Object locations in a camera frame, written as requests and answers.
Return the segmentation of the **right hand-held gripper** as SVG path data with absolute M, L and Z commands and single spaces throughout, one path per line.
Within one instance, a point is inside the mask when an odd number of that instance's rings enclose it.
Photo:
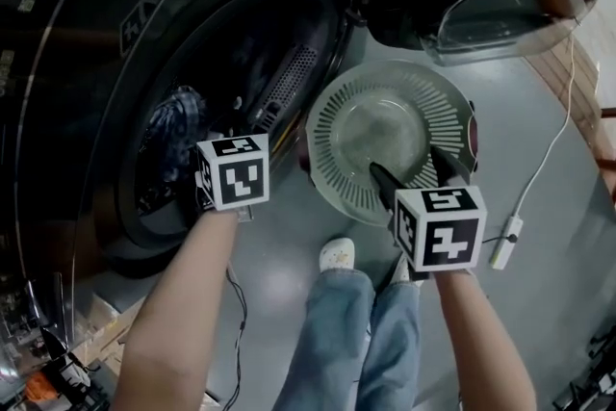
M 440 188 L 403 189 L 392 172 L 376 162 L 369 166 L 372 182 L 383 207 L 392 212 L 394 242 L 414 271 L 471 269 L 486 226 L 482 194 L 469 186 L 471 172 L 452 154 L 431 145 L 430 157 Z

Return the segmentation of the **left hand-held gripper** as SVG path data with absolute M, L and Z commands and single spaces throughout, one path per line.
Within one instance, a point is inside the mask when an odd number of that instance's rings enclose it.
M 268 135 L 200 141 L 196 158 L 195 201 L 199 211 L 235 211 L 240 222 L 251 222 L 252 207 L 270 200 Z

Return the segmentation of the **white slotted laundry basket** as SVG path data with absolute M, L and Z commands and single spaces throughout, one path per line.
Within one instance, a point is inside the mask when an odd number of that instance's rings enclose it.
M 430 149 L 476 168 L 475 111 L 439 73 L 408 61 L 357 65 L 319 95 L 305 125 L 310 177 L 349 218 L 384 227 L 389 215 L 370 175 L 385 166 L 405 186 L 437 186 Z

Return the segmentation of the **black washing machine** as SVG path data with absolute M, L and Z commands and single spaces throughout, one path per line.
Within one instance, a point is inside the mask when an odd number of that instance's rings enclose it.
M 78 344 L 93 295 L 115 307 L 162 271 L 198 208 L 147 188 L 138 153 L 179 86 L 199 141 L 266 134 L 277 165 L 337 71 L 352 0 L 0 0 L 0 404 Z

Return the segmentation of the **person's right forearm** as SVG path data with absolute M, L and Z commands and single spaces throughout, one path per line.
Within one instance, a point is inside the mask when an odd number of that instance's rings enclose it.
M 537 411 L 525 363 L 474 276 L 434 274 L 454 352 L 463 411 Z

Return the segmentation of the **person's left forearm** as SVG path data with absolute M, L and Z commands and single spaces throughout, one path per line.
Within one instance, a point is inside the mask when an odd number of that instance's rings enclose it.
M 238 224 L 209 212 L 192 228 L 129 330 L 110 411 L 199 411 Z

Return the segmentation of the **person's right white shoe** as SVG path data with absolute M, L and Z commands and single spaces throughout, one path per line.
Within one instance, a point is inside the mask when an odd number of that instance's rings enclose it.
M 401 254 L 390 278 L 390 285 L 394 284 L 412 284 L 416 287 L 421 287 L 425 281 L 425 276 L 422 273 L 417 273 L 413 270 L 407 256 Z

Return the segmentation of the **person's white shoe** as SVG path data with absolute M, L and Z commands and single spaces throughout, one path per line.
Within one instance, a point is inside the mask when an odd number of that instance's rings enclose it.
M 407 256 L 401 254 L 390 278 L 390 285 L 394 284 L 412 284 L 416 287 L 421 287 L 425 281 L 425 276 L 422 273 L 417 273 L 413 270 Z
M 355 266 L 355 245 L 350 238 L 336 238 L 321 248 L 320 272 L 327 270 L 353 270 Z

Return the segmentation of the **person's left white shoe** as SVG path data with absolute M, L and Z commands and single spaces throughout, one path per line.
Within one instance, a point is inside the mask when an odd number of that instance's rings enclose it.
M 320 272 L 327 270 L 353 270 L 355 266 L 355 245 L 350 238 L 336 238 L 321 248 Z

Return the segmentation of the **white power strip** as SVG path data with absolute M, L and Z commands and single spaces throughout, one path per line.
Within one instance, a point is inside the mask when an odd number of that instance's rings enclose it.
M 505 224 L 490 260 L 490 266 L 494 270 L 503 270 L 506 267 L 523 225 L 523 220 L 518 216 L 512 216 Z

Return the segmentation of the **person's blue jeans legs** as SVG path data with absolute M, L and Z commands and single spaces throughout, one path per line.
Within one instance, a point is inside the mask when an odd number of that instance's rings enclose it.
M 411 411 L 420 353 L 420 289 L 395 282 L 376 293 L 359 270 L 322 272 L 272 411 Z

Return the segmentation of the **wooden floor platform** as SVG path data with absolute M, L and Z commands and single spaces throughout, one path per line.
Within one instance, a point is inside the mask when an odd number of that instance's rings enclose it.
M 594 8 L 568 39 L 525 62 L 569 113 L 599 166 L 601 111 L 616 107 L 616 11 Z M 599 170 L 616 207 L 616 171 Z

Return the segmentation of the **brown counter with white top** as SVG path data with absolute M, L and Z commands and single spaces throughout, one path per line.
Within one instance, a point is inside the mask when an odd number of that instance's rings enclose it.
M 600 168 L 616 171 L 616 107 L 602 109 L 596 145 Z

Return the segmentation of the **brown cardboard box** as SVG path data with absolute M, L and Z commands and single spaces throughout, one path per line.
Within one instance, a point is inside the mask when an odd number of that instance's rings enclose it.
M 144 297 L 124 311 L 118 311 L 99 295 L 93 295 L 88 312 L 76 317 L 78 344 L 72 350 L 81 364 L 90 369 L 104 364 L 119 377 L 127 334 L 139 313 Z

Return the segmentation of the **black metal rack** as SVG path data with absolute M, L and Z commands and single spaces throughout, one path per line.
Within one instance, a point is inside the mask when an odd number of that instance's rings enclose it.
M 616 323 L 594 335 L 589 364 L 552 402 L 554 411 L 616 411 Z

